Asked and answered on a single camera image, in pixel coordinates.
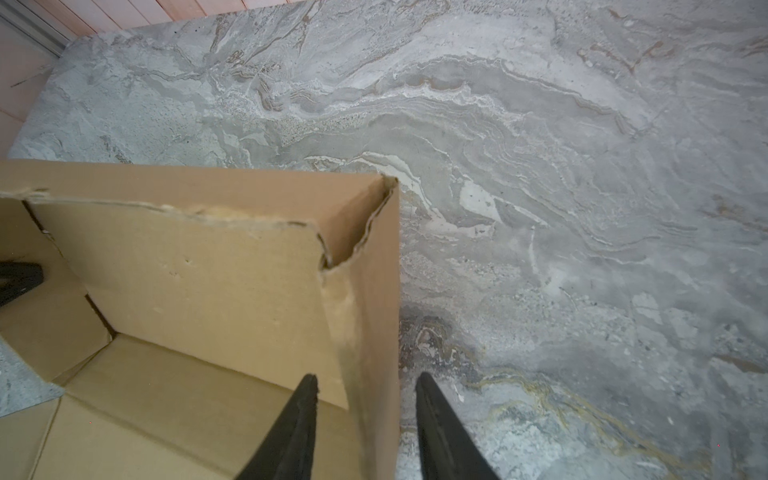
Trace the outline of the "brown cardboard box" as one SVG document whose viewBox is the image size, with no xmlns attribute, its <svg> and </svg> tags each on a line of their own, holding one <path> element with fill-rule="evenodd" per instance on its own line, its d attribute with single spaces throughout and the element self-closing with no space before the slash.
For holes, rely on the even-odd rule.
<svg viewBox="0 0 768 480">
<path fill-rule="evenodd" d="M 5 160 L 1 336 L 61 397 L 1 419 L 5 479 L 234 479 L 306 374 L 311 479 L 391 479 L 399 185 L 383 174 Z"/>
</svg>

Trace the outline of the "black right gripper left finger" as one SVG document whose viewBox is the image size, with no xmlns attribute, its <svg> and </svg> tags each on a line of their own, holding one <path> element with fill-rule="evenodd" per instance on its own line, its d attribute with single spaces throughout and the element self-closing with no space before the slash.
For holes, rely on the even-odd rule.
<svg viewBox="0 0 768 480">
<path fill-rule="evenodd" d="M 311 478 L 318 393 L 317 376 L 306 374 L 237 480 Z"/>
</svg>

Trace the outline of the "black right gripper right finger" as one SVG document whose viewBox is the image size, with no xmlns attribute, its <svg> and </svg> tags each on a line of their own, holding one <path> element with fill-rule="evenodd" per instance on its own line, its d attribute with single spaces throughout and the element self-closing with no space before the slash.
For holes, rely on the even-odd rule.
<svg viewBox="0 0 768 480">
<path fill-rule="evenodd" d="M 419 375 L 415 391 L 422 478 L 499 480 L 428 372 Z"/>
</svg>

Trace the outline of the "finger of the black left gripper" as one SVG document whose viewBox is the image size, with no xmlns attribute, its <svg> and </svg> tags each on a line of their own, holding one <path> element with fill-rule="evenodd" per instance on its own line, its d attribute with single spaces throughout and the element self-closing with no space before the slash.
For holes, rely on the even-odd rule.
<svg viewBox="0 0 768 480">
<path fill-rule="evenodd" d="M 43 282 L 44 271 L 37 263 L 2 262 L 0 305 L 7 305 Z"/>
</svg>

